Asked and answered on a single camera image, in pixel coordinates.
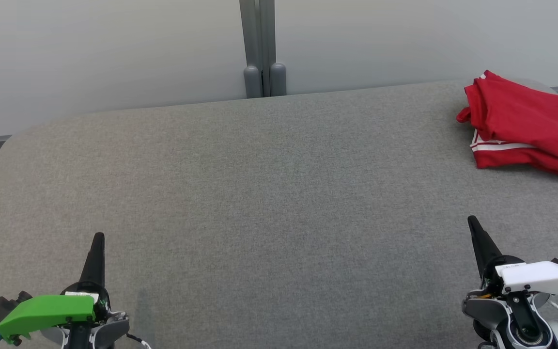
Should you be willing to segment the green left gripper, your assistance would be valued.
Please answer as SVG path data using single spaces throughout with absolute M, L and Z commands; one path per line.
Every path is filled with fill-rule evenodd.
M 105 235 L 95 233 L 79 281 L 59 295 L 40 295 L 16 306 L 0 321 L 0 335 L 7 343 L 15 336 L 58 325 L 98 323 L 106 320 L 109 293 L 105 288 Z

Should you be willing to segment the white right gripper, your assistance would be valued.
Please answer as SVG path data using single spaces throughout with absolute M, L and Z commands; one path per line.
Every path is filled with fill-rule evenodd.
M 479 277 L 485 287 L 500 295 L 512 292 L 558 295 L 558 263 L 507 261 L 476 216 L 468 216 L 467 223 Z

